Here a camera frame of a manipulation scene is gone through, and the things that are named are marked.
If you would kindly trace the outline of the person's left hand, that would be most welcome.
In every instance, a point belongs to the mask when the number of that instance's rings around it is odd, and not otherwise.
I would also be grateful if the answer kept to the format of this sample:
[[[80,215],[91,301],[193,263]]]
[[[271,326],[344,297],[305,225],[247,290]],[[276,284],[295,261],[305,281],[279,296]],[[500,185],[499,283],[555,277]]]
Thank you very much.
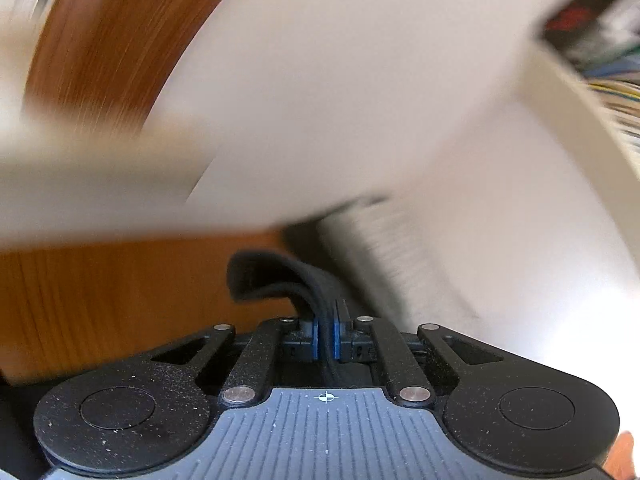
[[[622,432],[608,452],[603,469],[614,480],[634,480],[637,475],[632,452],[634,452],[634,437],[628,431]]]

